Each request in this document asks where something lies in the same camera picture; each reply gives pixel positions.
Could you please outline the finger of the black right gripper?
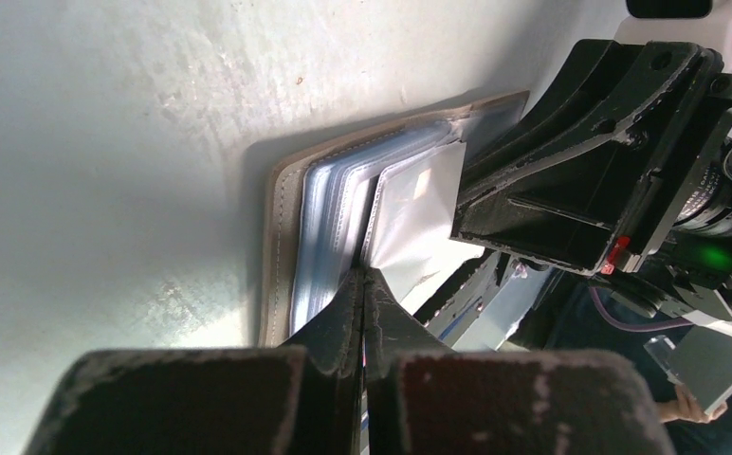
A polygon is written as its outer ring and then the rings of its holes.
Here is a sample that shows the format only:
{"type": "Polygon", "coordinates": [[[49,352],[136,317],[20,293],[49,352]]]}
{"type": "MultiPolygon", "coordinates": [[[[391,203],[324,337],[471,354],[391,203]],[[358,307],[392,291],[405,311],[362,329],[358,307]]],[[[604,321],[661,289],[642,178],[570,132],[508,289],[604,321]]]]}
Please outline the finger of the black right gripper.
{"type": "Polygon", "coordinates": [[[534,107],[465,167],[454,238],[580,275],[620,239],[642,245],[722,72],[693,43],[575,43],[534,107]]]}

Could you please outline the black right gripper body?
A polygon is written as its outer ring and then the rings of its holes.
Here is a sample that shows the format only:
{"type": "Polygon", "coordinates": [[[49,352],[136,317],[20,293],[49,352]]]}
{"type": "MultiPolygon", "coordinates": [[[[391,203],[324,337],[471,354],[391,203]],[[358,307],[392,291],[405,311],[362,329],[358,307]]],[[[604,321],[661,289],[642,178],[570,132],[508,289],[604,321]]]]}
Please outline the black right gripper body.
{"type": "Polygon", "coordinates": [[[705,172],[692,179],[681,210],[669,214],[665,241],[637,271],[592,278],[594,287],[646,318],[698,310],[732,321],[732,75],[717,77],[709,95],[723,109],[723,124],[714,130],[722,140],[700,155],[705,172]]]}

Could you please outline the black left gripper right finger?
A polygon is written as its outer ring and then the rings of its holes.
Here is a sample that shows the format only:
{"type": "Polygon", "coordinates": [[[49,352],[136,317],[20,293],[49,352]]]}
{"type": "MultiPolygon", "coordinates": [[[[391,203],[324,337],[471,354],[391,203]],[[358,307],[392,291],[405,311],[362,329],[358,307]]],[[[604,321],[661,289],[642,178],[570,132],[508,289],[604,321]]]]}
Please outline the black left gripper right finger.
{"type": "Polygon", "coordinates": [[[363,273],[374,454],[670,454],[644,379],[598,350],[458,353],[363,273]]]}

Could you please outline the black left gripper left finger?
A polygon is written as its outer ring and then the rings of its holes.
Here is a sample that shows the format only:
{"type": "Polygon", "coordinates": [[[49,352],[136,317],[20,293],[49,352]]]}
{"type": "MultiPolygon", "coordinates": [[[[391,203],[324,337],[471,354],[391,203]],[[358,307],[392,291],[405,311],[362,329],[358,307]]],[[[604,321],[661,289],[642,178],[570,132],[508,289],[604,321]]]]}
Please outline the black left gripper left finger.
{"type": "Polygon", "coordinates": [[[364,273],[274,348],[104,350],[52,393],[29,454],[356,454],[364,273]]]}

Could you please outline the grey credit card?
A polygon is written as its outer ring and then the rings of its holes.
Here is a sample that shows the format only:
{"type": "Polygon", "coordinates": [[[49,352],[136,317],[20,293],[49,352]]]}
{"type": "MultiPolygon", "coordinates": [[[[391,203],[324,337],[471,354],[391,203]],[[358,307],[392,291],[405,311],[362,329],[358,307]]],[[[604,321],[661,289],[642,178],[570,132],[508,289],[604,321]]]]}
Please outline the grey credit card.
{"type": "Polygon", "coordinates": [[[361,259],[381,271],[411,314],[485,252],[450,238],[466,148],[458,140],[435,146],[389,166],[377,180],[361,259]]]}

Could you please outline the beige leather card holder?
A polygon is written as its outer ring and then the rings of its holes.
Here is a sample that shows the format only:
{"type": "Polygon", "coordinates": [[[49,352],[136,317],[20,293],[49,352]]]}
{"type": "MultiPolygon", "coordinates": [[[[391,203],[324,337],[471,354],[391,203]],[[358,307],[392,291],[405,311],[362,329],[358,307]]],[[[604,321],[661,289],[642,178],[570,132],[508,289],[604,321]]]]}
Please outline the beige leather card holder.
{"type": "Polygon", "coordinates": [[[449,109],[428,109],[293,154],[274,168],[265,202],[263,305],[259,342],[283,343],[334,297],[350,266],[386,263],[408,295],[433,267],[428,247],[388,249],[389,204],[427,205],[429,245],[452,222],[454,175],[484,137],[522,116],[524,91],[449,109]]]}

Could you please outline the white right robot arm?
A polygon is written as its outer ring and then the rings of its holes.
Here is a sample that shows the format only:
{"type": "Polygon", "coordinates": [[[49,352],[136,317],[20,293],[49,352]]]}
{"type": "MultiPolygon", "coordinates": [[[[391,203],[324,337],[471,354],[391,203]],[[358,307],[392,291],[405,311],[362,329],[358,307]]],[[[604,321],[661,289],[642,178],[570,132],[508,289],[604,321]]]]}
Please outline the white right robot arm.
{"type": "Polygon", "coordinates": [[[465,168],[453,235],[732,321],[732,1],[630,1],[465,168]]]}

